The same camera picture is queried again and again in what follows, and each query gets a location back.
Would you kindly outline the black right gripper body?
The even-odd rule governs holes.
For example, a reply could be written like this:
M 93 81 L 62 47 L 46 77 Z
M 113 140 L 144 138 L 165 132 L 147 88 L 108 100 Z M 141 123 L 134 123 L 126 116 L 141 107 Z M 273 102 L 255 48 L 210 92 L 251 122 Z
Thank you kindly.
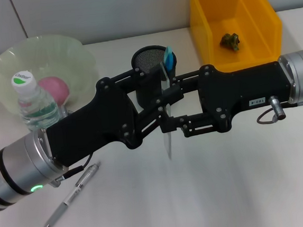
M 272 96 L 280 102 L 290 97 L 290 81 L 278 62 L 235 72 L 220 72 L 205 65 L 198 75 L 202 111 L 212 117 L 214 130 L 220 133 L 230 131 L 236 114 L 267 106 Z

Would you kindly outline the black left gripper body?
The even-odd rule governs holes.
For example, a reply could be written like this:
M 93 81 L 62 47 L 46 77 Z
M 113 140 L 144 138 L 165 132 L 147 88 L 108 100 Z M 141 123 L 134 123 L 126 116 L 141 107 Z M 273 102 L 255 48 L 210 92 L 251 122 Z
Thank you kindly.
M 52 157 L 69 167 L 111 142 L 135 149 L 141 145 L 136 118 L 127 93 L 112 79 L 102 78 L 93 100 L 46 129 Z

